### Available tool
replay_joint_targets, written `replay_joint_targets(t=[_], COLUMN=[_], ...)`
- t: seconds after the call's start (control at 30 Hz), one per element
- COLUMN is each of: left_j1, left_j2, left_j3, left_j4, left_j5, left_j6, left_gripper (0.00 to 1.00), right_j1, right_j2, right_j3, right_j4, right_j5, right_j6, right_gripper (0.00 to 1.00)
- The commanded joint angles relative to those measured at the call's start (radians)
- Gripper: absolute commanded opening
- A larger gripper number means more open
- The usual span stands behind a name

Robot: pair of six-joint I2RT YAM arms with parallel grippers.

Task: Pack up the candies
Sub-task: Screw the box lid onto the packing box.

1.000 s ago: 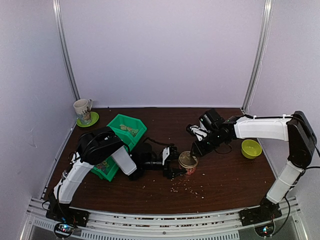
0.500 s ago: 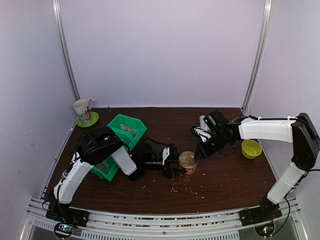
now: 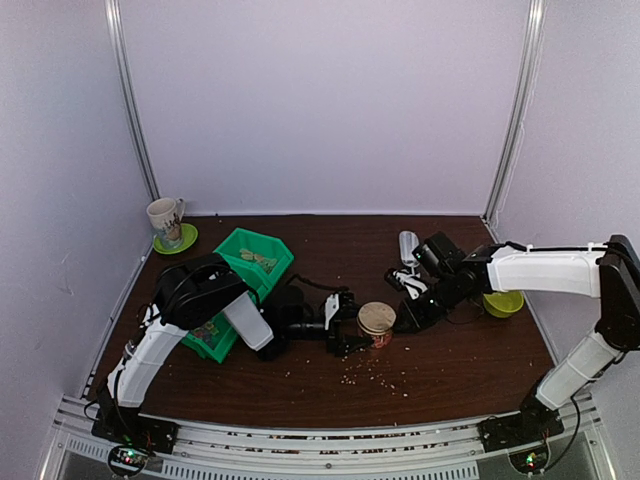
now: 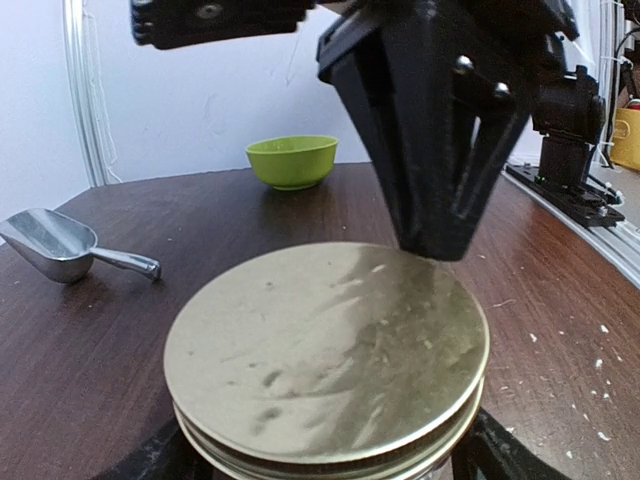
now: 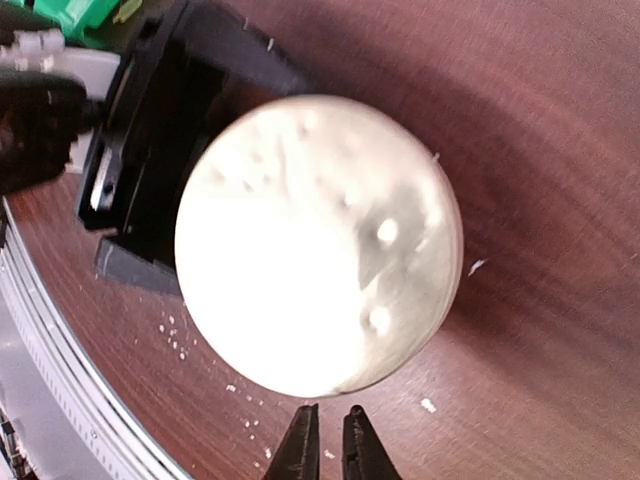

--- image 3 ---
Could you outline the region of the clear plastic jar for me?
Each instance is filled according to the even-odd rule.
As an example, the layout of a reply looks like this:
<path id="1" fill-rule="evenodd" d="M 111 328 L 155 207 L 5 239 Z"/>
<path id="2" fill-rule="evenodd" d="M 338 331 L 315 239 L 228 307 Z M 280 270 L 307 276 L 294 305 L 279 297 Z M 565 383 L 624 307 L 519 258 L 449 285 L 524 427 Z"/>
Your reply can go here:
<path id="1" fill-rule="evenodd" d="M 396 313 L 386 303 L 368 302 L 359 309 L 356 321 L 359 333 L 372 341 L 374 349 L 381 349 L 392 340 Z"/>

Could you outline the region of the gold jar lid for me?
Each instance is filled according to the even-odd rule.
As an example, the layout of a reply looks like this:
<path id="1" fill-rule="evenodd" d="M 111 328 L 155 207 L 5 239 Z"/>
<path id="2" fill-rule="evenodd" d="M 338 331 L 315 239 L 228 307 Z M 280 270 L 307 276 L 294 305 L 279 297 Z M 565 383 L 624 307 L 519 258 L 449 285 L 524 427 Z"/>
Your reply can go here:
<path id="1" fill-rule="evenodd" d="M 391 330 L 396 321 L 394 309 L 383 302 L 368 302 L 358 311 L 359 328 L 371 335 L 382 335 Z"/>

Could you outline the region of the green bin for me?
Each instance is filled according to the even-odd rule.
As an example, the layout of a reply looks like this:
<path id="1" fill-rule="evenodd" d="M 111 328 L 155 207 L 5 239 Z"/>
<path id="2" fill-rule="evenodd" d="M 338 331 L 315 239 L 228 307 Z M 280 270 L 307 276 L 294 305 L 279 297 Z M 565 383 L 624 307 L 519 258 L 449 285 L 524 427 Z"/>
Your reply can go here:
<path id="1" fill-rule="evenodd" d="M 222 364 L 237 338 L 234 327 L 223 313 L 219 313 L 201 327 L 190 331 L 181 343 L 200 358 Z"/>

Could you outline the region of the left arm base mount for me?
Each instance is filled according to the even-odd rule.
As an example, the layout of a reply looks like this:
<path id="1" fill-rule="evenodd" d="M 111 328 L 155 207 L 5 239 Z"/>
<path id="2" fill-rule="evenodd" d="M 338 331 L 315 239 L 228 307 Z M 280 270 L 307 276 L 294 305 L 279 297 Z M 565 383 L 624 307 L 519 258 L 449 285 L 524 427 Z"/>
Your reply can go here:
<path id="1" fill-rule="evenodd" d="M 95 437 L 124 444 L 149 453 L 171 454 L 178 434 L 175 422 L 138 417 L 126 427 L 118 418 L 96 420 L 91 434 Z"/>

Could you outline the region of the metal scoop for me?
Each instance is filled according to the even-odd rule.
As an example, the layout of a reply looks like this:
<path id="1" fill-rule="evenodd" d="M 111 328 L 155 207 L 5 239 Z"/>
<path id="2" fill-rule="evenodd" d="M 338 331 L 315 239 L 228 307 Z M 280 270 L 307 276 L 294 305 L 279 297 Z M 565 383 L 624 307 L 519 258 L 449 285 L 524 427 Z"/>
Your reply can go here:
<path id="1" fill-rule="evenodd" d="M 419 246 L 419 239 L 415 232 L 404 230 L 399 233 L 399 251 L 402 265 L 415 274 L 420 263 L 413 255 L 413 251 Z"/>

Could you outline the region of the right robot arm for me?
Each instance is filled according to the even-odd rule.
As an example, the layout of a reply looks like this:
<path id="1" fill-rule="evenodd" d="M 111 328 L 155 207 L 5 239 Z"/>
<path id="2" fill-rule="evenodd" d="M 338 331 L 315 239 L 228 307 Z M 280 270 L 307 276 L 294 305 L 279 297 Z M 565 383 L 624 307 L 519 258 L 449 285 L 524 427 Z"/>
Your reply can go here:
<path id="1" fill-rule="evenodd" d="M 428 280 L 406 269 L 385 274 L 389 285 L 408 295 L 394 325 L 398 333 L 421 332 L 445 319 L 461 302 L 482 294 L 534 291 L 599 300 L 600 318 L 592 331 L 521 403 L 512 423 L 519 440 L 535 440 L 550 426 L 553 412 L 639 348 L 639 258 L 624 235 L 568 247 L 507 241 L 465 253 L 438 232 L 417 245 L 412 255 Z"/>

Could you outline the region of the green bin compartment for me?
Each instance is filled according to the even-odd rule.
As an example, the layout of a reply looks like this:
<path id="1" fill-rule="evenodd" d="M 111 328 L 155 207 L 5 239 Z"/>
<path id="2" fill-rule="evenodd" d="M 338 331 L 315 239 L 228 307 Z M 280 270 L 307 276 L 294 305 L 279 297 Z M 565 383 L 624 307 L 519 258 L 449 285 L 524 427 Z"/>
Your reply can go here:
<path id="1" fill-rule="evenodd" d="M 264 301 L 294 261 L 285 243 L 276 237 L 236 228 L 215 249 Z"/>

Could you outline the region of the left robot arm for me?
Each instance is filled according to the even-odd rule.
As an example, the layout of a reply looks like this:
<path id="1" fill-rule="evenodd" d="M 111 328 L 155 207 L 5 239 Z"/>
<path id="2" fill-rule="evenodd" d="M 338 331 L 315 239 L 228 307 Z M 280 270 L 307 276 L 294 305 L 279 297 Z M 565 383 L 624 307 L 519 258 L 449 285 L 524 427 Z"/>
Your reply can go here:
<path id="1" fill-rule="evenodd" d="M 180 341 L 217 315 L 269 361 L 292 340 L 323 340 L 338 357 L 371 346 L 369 338 L 340 331 L 358 310 L 344 287 L 332 289 L 319 311 L 302 300 L 263 306 L 258 291 L 218 253 L 169 266 L 158 276 L 153 300 L 140 310 L 136 335 L 97 389 L 94 423 L 123 444 L 137 442 L 144 433 L 139 411 L 157 372 Z"/>

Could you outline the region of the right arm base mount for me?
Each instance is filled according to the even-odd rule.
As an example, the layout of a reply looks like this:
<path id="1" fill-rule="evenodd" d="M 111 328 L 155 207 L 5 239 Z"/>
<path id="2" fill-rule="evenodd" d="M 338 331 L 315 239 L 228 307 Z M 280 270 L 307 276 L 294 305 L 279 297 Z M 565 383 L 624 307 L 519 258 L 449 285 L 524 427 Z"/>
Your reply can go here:
<path id="1" fill-rule="evenodd" d="M 527 419 L 522 413 L 503 417 L 489 417 L 477 425 L 478 434 L 486 453 L 512 449 L 530 443 L 542 443 L 550 436 L 564 432 L 559 418 L 542 423 Z"/>

